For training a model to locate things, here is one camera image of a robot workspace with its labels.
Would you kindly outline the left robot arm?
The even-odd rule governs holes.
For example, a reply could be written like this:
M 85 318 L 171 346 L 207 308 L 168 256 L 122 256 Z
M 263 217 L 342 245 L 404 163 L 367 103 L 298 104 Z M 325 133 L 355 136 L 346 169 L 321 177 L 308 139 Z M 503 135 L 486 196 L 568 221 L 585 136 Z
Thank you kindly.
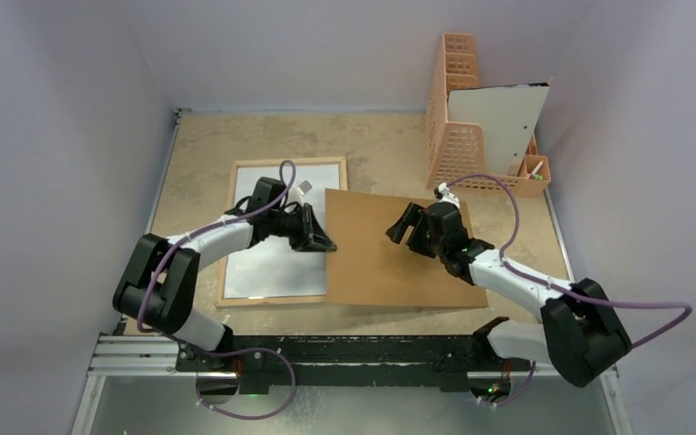
M 282 237 L 295 252 L 336 250 L 308 203 L 288 208 L 290 190 L 280 179 L 260 178 L 252 194 L 216 222 L 171 238 L 147 234 L 132 251 L 112 297 L 113 308 L 148 329 L 198 347 L 213 371 L 234 358 L 232 330 L 193 306 L 198 273 L 268 237 Z

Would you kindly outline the brown cardboard backing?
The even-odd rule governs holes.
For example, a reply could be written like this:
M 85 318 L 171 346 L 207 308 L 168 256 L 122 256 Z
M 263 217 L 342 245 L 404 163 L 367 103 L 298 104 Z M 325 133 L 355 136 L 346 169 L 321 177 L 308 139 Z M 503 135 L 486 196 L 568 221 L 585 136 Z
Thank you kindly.
M 385 232 L 410 203 L 403 198 L 346 190 L 325 191 L 326 234 L 337 249 L 326 255 L 325 301 L 337 305 L 484 308 L 485 289 L 450 275 L 437 258 L 395 244 Z

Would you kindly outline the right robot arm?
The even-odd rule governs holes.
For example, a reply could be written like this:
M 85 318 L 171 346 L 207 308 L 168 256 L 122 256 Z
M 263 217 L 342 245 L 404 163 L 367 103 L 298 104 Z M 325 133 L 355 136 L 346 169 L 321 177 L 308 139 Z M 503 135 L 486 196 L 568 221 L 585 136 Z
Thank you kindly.
M 439 259 L 450 275 L 503 295 L 537 317 L 538 324 L 499 317 L 480 327 L 472 335 L 472 355 L 483 368 L 508 359 L 550 364 L 567 382 L 584 387 L 633 349 L 598 283 L 562 281 L 555 290 L 535 282 L 534 269 L 509 262 L 494 245 L 471 237 L 449 202 L 410 203 L 385 234 L 395 244 Z

